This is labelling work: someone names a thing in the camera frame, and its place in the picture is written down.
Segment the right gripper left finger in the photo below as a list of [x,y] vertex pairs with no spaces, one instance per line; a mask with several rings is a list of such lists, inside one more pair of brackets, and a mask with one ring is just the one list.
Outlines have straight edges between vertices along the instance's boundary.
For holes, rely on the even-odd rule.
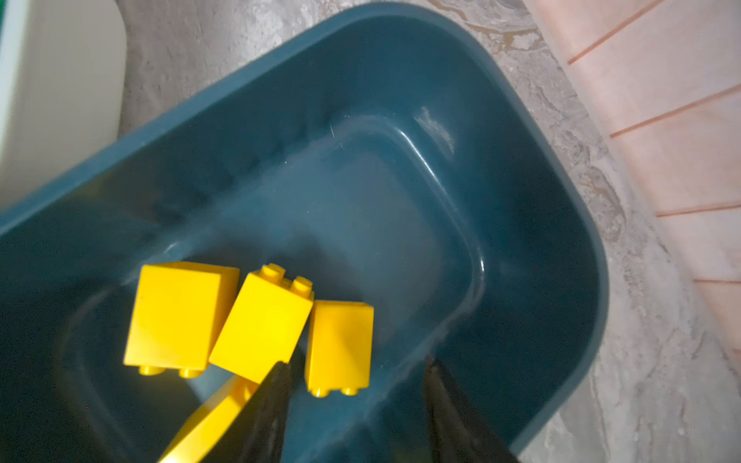
[[203,462],[280,462],[291,395],[291,366],[277,362]]

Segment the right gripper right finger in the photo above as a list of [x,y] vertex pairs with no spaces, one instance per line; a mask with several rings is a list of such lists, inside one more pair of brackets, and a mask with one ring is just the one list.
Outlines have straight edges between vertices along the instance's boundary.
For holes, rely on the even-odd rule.
[[426,358],[424,396],[434,462],[518,462],[443,363],[433,357]]

